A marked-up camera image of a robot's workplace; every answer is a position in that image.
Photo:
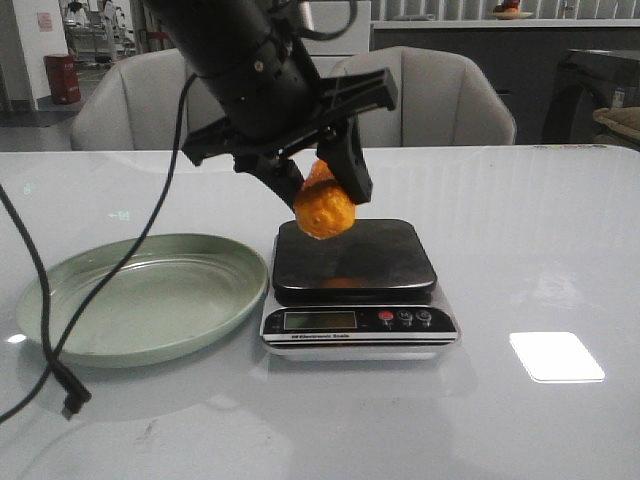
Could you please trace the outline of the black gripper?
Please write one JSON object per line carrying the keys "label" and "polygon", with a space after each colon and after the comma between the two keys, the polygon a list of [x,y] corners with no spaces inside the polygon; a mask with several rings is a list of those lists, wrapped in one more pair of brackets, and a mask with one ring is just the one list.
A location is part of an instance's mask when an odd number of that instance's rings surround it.
{"label": "black gripper", "polygon": [[350,200],[371,200],[373,183],[352,117],[396,107],[389,69],[323,78],[301,40],[269,39],[237,66],[199,79],[225,116],[187,136],[183,152],[193,164],[223,153],[265,156],[255,159],[249,173],[293,210],[304,183],[298,166],[289,158],[266,157],[292,154],[321,139],[317,156]]}

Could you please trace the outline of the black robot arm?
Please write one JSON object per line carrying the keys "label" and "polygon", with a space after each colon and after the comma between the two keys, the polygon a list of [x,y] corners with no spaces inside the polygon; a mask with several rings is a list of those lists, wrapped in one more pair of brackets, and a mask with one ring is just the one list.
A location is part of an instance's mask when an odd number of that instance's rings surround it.
{"label": "black robot arm", "polygon": [[150,1],[195,76],[220,104],[223,118],[189,134],[182,145],[194,165],[230,154],[292,206],[303,177],[292,157],[315,146],[355,204],[371,199],[358,114],[392,110],[391,72],[323,78],[303,41],[345,33],[312,30],[298,1]]}

